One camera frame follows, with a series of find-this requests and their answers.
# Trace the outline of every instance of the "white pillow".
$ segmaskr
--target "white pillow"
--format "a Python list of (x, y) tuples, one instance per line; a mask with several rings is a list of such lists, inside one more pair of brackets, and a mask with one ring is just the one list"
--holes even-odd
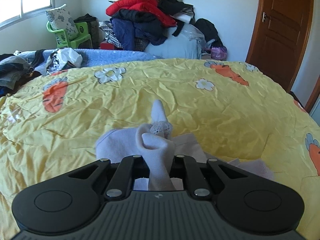
[(45, 13), (50, 22), (51, 28), (54, 31), (65, 29), (69, 40), (73, 40), (78, 36), (78, 29), (67, 9), (66, 4), (58, 8), (46, 10)]

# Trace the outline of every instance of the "yellow bedspread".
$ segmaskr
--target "yellow bedspread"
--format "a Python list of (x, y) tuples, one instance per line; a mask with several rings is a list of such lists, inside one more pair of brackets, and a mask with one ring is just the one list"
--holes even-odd
[(103, 83), (108, 78), (94, 74), (104, 67), (70, 69), (0, 98), (1, 240), (18, 232), (11, 213), (18, 192), (93, 162), (98, 137), (151, 122), (155, 99), (164, 104), (173, 136), (192, 132), (204, 151), (227, 161), (262, 158), (276, 181), (305, 202), (298, 231), (320, 239), (320, 128), (278, 84), (239, 62), (169, 59), (105, 67), (116, 67), (114, 76), (123, 79)]

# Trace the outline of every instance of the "green plastic stool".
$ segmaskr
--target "green plastic stool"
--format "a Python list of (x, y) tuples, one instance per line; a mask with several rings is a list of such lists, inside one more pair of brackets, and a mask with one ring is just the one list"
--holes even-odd
[(70, 41), (65, 29), (54, 31), (52, 30), (50, 22), (47, 22), (48, 32), (54, 33), (56, 35), (58, 49), (65, 48), (65, 47), (77, 49), (79, 45), (85, 41), (90, 41), (90, 49), (92, 49), (92, 40), (88, 32), (88, 24), (86, 22), (83, 22), (83, 23), (75, 23), (75, 25), (78, 29), (79, 35), (74, 40)]

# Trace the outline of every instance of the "red jacket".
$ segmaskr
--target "red jacket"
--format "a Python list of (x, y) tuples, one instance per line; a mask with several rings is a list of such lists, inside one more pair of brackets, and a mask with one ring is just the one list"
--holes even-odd
[(176, 21), (158, 9), (157, 5), (157, 0), (119, 0), (106, 9), (106, 14), (112, 16), (120, 9), (149, 12), (156, 15), (164, 27), (176, 26)]

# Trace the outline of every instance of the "window frame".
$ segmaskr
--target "window frame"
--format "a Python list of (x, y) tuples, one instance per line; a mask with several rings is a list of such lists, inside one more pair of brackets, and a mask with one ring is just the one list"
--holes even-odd
[(13, 18), (10, 18), (8, 20), (5, 20), (4, 22), (0, 22), (0, 31), (5, 29), (6, 27), (12, 26), (18, 22), (22, 22), (26, 19), (30, 19), (32, 17), (41, 15), (45, 13), (45, 10), (53, 9), (55, 7), (55, 0), (51, 0), (51, 5), (48, 7), (44, 7), (41, 9), (36, 9), (27, 13), (23, 13), (23, 4), (21, 0), (21, 8), (20, 8), (20, 15), (17, 15)]

